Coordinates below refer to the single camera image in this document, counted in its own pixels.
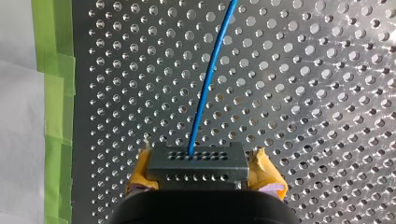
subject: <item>green masking tape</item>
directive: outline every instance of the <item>green masking tape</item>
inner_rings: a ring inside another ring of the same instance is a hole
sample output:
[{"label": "green masking tape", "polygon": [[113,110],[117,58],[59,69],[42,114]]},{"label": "green masking tape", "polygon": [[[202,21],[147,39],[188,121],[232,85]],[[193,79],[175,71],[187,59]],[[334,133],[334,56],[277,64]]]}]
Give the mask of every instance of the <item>green masking tape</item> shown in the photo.
[{"label": "green masking tape", "polygon": [[33,0],[37,70],[45,74],[45,222],[71,220],[75,95],[72,0]]}]

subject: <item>blue wire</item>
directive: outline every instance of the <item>blue wire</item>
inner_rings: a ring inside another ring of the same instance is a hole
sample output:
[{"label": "blue wire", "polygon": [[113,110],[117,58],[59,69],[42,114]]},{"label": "blue wire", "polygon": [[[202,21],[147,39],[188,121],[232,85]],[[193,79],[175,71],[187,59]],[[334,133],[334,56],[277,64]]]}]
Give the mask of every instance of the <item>blue wire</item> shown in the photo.
[{"label": "blue wire", "polygon": [[206,70],[204,86],[202,87],[201,90],[201,98],[198,103],[198,109],[197,109],[197,113],[195,114],[194,123],[192,124],[191,137],[188,147],[188,152],[190,156],[194,154],[194,144],[198,135],[198,127],[201,122],[202,115],[204,114],[207,93],[209,91],[209,85],[212,81],[215,66],[218,61],[219,53],[222,46],[222,41],[224,39],[225,34],[227,33],[228,27],[230,26],[231,18],[233,17],[233,12],[235,11],[237,3],[238,0],[231,0],[230,5],[228,6],[227,12],[224,17],[224,21],[219,31],[218,38],[216,39],[215,47],[213,48],[212,56],[209,61],[209,66],[207,67]]}]

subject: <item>white surface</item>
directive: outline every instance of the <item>white surface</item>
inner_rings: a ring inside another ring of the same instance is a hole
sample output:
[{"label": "white surface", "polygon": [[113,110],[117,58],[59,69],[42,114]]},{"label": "white surface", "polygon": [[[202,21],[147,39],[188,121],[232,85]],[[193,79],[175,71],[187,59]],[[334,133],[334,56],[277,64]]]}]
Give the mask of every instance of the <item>white surface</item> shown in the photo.
[{"label": "white surface", "polygon": [[0,61],[36,70],[32,0],[0,0]]},{"label": "white surface", "polygon": [[20,218],[20,217],[14,217],[9,214],[5,214],[0,212],[0,223],[2,224],[34,224],[31,221],[28,221],[26,219]]},{"label": "white surface", "polygon": [[44,223],[44,99],[44,74],[0,61],[0,223]]}]

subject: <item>black object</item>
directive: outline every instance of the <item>black object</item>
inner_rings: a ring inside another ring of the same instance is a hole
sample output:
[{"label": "black object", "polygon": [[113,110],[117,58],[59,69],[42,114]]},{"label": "black object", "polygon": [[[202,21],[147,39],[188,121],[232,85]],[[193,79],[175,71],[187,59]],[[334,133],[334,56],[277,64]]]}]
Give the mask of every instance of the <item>black object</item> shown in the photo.
[{"label": "black object", "polygon": [[297,224],[279,199],[258,191],[155,190],[126,199],[109,224]]},{"label": "black object", "polygon": [[147,167],[150,180],[160,189],[246,189],[248,161],[242,143],[229,147],[196,147],[187,155],[187,147],[168,147],[156,143]]}]

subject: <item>perforated metal sheet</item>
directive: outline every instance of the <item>perforated metal sheet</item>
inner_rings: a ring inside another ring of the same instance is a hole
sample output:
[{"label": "perforated metal sheet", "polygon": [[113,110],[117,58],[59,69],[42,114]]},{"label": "perforated metal sheet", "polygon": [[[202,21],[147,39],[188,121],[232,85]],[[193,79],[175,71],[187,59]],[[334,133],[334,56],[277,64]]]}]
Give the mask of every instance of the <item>perforated metal sheet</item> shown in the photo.
[{"label": "perforated metal sheet", "polygon": [[[74,1],[74,223],[105,223],[144,138],[186,146],[227,1]],[[303,223],[395,223],[396,2],[240,0],[201,146],[266,147]]]}]

